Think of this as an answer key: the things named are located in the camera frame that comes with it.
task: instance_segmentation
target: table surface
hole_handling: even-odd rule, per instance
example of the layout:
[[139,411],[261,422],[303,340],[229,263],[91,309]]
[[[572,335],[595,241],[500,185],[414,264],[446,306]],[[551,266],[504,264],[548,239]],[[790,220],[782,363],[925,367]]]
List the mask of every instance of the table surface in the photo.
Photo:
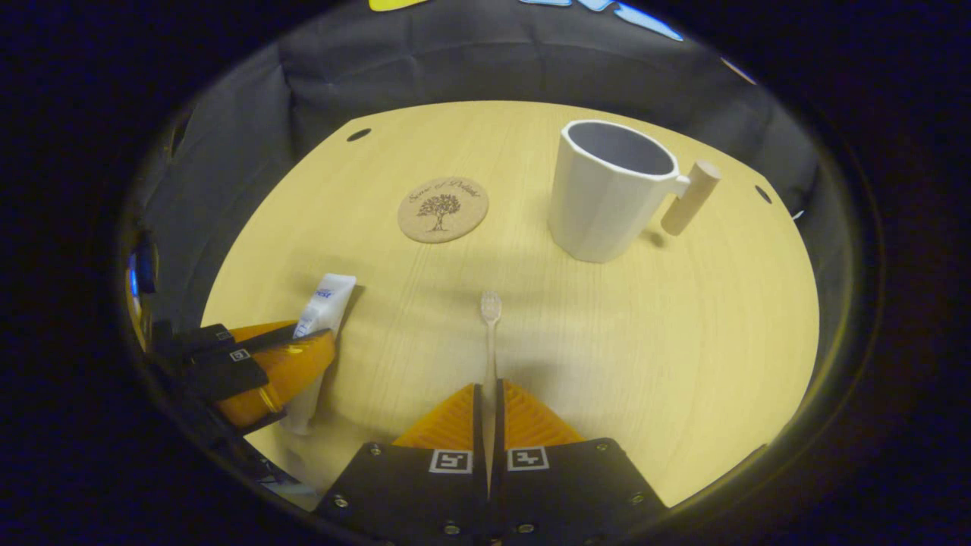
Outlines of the table surface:
[[[621,257],[573,259],[547,208],[559,131],[572,119],[627,124],[687,171],[723,179],[691,225],[660,218]],[[370,128],[366,136],[347,141]],[[444,176],[488,191],[471,233],[422,244],[397,225],[401,199]],[[768,203],[756,191],[763,188]],[[354,119],[274,188],[219,270],[203,324],[299,317],[324,273],[363,290],[340,333],[310,436],[247,436],[322,491],[361,443],[388,442],[486,369],[484,290],[503,301],[498,374],[587,438],[615,438],[667,505],[719,478],[792,417],[816,359],[819,307],[806,249],[766,180],[673,131],[588,109],[527,102],[418,106]]]

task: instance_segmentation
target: wooden mug handle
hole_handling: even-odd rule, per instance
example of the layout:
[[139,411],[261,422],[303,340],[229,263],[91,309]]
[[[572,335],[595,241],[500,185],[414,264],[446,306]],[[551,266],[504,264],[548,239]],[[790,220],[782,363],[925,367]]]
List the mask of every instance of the wooden mug handle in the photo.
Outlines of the wooden mug handle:
[[687,177],[691,184],[685,190],[685,196],[676,198],[661,219],[661,227],[672,235],[680,235],[685,230],[721,180],[721,173],[708,161],[696,161]]

